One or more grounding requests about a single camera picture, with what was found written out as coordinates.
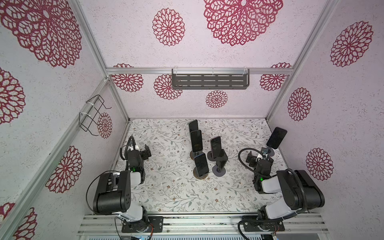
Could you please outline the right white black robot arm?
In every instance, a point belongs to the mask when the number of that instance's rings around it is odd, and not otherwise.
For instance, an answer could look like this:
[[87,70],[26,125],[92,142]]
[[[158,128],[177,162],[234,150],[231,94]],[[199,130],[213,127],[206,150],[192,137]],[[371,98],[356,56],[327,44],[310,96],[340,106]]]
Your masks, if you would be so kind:
[[238,160],[254,173],[253,184],[259,194],[282,194],[279,200],[262,206],[256,217],[247,217],[238,222],[238,231],[245,240],[248,239],[243,232],[246,225],[253,226],[261,232],[272,231],[272,236],[275,237],[278,231],[284,229],[284,220],[325,205],[324,194],[305,170],[294,171],[288,168],[276,171],[272,176],[273,159],[267,150],[262,152],[244,148],[239,151]]

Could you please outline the blue case phone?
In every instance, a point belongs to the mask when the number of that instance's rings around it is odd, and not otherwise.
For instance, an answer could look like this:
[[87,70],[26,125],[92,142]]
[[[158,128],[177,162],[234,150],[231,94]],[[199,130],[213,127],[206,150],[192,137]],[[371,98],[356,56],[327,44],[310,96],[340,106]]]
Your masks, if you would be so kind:
[[272,148],[274,150],[278,149],[287,133],[287,130],[276,127],[273,130],[269,140],[267,141],[267,147]]

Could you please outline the purple case phone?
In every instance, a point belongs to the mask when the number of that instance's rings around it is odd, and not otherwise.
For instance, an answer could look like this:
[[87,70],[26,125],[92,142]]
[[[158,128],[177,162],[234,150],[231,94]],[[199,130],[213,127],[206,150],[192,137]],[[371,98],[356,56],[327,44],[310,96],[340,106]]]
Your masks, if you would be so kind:
[[212,158],[215,159],[220,156],[222,151],[221,137],[217,136],[212,138],[210,143],[211,143],[211,155],[212,155]]

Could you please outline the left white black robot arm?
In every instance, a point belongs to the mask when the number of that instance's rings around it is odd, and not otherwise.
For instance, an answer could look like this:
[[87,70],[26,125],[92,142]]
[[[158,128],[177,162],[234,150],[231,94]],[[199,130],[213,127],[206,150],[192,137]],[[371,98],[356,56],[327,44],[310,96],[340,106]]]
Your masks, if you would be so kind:
[[126,163],[124,171],[105,171],[97,176],[98,181],[93,204],[87,204],[96,215],[114,215],[128,230],[153,232],[145,207],[132,199],[132,189],[144,183],[146,178],[144,161],[151,157],[150,148],[140,150],[133,136],[120,148],[120,157]]

